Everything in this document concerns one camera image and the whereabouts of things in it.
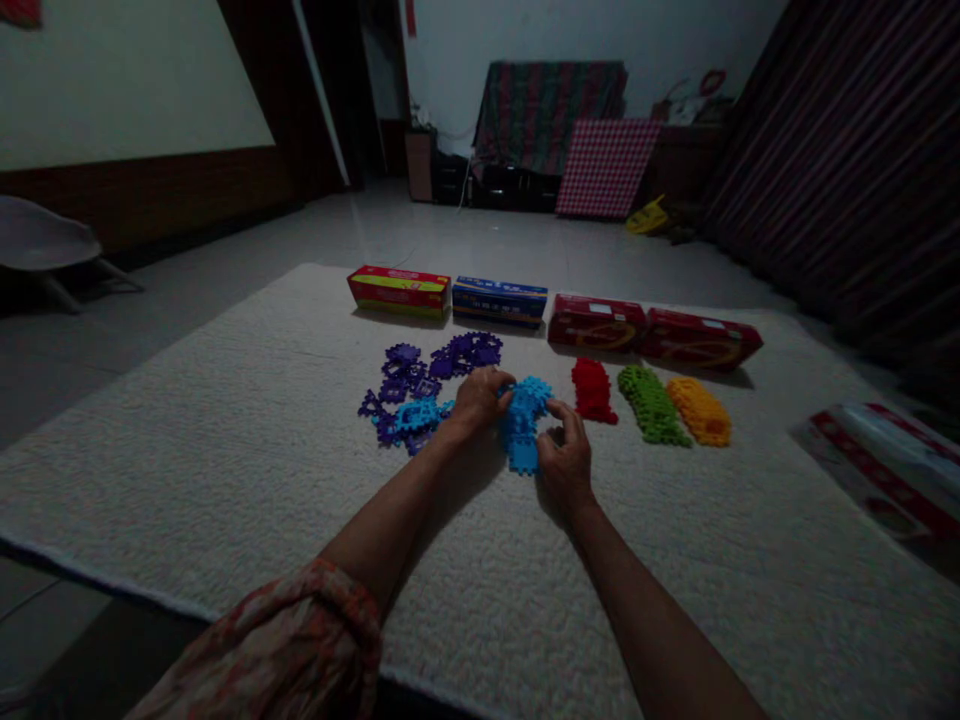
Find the red box on floor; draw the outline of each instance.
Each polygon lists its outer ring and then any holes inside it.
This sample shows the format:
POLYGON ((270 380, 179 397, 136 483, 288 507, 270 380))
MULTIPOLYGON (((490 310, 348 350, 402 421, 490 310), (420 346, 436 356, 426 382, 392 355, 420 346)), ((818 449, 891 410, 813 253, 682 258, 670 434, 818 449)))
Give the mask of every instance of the red box on floor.
POLYGON ((761 347, 752 325, 652 308, 640 354, 729 372, 761 347))
POLYGON ((552 343, 630 352, 643 335, 646 318, 637 303, 579 295, 557 295, 547 340, 552 343))
POLYGON ((347 278, 347 283, 357 307, 440 320, 450 278, 364 265, 347 278))

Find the cardboard box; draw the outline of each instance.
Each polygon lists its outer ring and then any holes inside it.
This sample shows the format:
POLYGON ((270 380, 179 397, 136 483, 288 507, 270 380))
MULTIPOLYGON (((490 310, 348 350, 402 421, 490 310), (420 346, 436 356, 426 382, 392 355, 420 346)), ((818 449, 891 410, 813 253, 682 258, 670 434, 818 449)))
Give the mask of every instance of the cardboard box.
POLYGON ((547 289, 460 276, 453 284, 453 316, 536 330, 547 305, 547 289))
POLYGON ((630 352, 646 328, 643 308, 621 300, 557 295, 547 340, 552 343, 630 352))
POLYGON ((879 403, 817 413, 797 442, 885 532, 960 567, 960 448, 879 403))
POLYGON ((347 278, 357 307, 364 310, 443 319, 450 278, 364 265, 347 278))
POLYGON ((752 325, 651 308, 640 354, 729 372, 761 347, 752 325))

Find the tile floor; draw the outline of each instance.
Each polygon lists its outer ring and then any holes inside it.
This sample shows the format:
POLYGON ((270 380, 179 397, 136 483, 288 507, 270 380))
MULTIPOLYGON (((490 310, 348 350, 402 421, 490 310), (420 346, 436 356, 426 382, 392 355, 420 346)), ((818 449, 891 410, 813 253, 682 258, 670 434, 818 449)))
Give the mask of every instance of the tile floor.
MULTIPOLYGON (((135 273, 148 291, 0 319, 0 448, 300 263, 468 274, 584 294, 716 308, 794 304, 704 243, 671 247, 617 223, 411 203, 402 182, 339 195, 135 273)), ((822 342, 822 323, 799 316, 822 342)), ((890 374, 851 362, 896 395, 890 374)), ((56 580, 0 558, 0 618, 56 580)), ((0 621, 0 696, 40 683, 70 717, 119 717, 201 629, 63 579, 0 621)))

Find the hand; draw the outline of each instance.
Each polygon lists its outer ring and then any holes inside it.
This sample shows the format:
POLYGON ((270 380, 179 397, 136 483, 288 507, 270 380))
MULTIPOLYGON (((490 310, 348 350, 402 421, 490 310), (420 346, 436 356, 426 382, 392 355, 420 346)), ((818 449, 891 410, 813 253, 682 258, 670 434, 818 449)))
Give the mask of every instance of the hand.
POLYGON ((513 375, 492 365, 477 368, 457 390, 457 403, 450 414, 450 424, 462 428, 467 435, 483 430, 503 415, 513 400, 513 391, 499 397, 500 388, 516 383, 513 375))
POLYGON ((547 410, 563 421, 563 429, 562 435, 560 428, 553 428, 537 438, 540 473, 547 493, 569 522, 580 510, 597 507, 590 487, 590 441, 583 419, 569 405, 551 398, 547 410), (554 435, 562 442, 554 442, 554 435))

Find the white chair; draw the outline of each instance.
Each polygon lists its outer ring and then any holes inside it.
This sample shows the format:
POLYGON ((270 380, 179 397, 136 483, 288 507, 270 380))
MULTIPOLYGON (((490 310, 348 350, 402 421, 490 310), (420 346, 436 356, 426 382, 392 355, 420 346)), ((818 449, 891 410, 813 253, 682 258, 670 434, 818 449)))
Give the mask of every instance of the white chair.
POLYGON ((92 262, 108 275, 143 291, 143 286, 107 262, 88 226, 36 203, 0 195, 0 265, 32 275, 63 308, 73 314, 83 306, 54 277, 58 268, 92 262))

